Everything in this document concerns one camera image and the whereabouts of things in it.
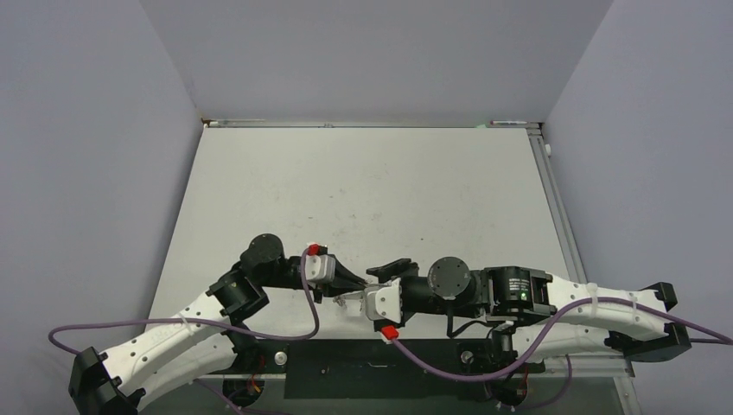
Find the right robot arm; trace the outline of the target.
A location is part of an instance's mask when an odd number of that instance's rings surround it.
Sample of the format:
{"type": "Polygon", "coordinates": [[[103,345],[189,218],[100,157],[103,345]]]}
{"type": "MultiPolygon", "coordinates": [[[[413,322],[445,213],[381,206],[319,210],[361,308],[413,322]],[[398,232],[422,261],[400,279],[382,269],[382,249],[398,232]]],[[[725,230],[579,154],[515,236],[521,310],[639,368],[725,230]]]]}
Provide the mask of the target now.
{"type": "Polygon", "coordinates": [[[664,316],[678,302],[669,283],[612,290],[517,265],[472,270],[457,257],[437,260],[426,276],[411,259],[366,273],[378,281],[363,301],[375,330],[402,328],[416,314],[445,316],[449,339],[481,325],[489,330],[488,358],[500,370],[518,364],[546,324],[535,361],[611,350],[629,361],[662,362],[692,347],[685,325],[664,316]]]}

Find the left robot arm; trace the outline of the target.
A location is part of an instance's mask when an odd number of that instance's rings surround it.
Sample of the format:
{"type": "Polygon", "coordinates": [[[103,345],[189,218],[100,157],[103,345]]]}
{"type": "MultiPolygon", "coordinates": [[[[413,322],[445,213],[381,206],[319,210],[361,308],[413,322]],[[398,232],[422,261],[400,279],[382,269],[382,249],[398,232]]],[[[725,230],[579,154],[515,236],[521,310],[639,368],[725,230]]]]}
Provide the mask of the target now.
{"type": "Polygon", "coordinates": [[[367,287],[326,246],[310,244],[286,257],[278,236],[255,237],[232,268],[175,316],[157,319],[133,339],[98,351],[89,347],[73,361],[68,392],[81,414],[136,414],[157,396],[231,367],[256,364],[260,339],[299,342],[320,329],[316,304],[367,287]],[[271,335],[245,326],[269,302],[266,288],[301,290],[314,318],[307,334],[271,335]]]}

